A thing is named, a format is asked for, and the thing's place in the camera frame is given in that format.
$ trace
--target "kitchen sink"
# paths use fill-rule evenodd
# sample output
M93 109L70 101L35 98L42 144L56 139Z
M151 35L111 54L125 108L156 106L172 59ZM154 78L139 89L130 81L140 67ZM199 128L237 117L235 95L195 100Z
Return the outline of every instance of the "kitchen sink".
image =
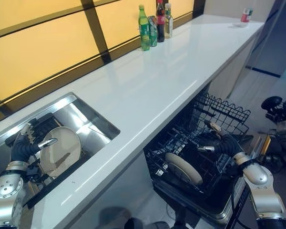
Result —
M37 119L37 125L34 125L33 141L35 143L41 142L52 129L66 126L76 132L81 141L82 150L80 159L58 177L46 178L47 176L42 172L39 163L40 152L30 158L29 163L35 165L39 170L35 174L39 176L39 182L34 182L34 180L29 182L29 190L31 191L27 198L29 208L33 207L42 197L120 133L118 128L88 106L82 99L73 93L69 93L0 133L0 173L6 169L10 161L11 147L17 133L33 118Z

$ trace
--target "white countertop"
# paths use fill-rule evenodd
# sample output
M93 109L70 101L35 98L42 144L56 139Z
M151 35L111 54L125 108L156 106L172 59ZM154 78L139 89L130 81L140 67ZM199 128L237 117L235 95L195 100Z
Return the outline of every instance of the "white countertop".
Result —
M234 22L202 15L149 51L134 50L0 122L2 131L73 92L121 131L35 206L32 228L64 227L263 26Z

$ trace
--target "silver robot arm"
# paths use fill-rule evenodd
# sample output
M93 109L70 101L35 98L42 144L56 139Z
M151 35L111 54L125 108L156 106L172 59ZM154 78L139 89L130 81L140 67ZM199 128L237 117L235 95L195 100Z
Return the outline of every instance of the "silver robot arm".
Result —
M251 200L259 229L286 229L286 209L281 197L273 189L273 175L264 166L252 160L238 142L215 123L209 127L221 137L222 144L198 148L201 152L225 153L231 156L242 170L250 188Z
M251 200L260 229L286 229L286 209L281 197L273 189L273 175L264 166L252 161L244 152L233 156L243 170L251 191Z
M30 144L27 133L32 124L27 123L17 135L12 153L11 162L0 175L0 228L18 228L22 213L23 199L26 195L24 180L28 160L41 149L57 142L52 138L46 142Z

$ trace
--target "glass bottle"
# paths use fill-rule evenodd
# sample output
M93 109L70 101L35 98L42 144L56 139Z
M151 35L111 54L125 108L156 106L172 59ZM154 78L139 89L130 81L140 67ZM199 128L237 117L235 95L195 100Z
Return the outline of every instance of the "glass bottle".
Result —
M165 4L165 38L171 38L173 36L173 17L171 15L170 3Z
M163 0L157 0L157 30L158 30L158 42L164 42L164 24L165 24L165 12L163 7Z

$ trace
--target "white plate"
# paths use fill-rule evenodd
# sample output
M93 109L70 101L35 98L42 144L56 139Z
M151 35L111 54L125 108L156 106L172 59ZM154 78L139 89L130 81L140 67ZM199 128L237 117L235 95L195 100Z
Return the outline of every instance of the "white plate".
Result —
M203 179L197 170L176 154L167 153L165 161L179 179L187 183L193 183L194 185L201 185L203 183Z
M57 142L41 150L40 164L44 172L57 177L80 158L81 142L77 134L65 127L52 129L44 138L57 138Z

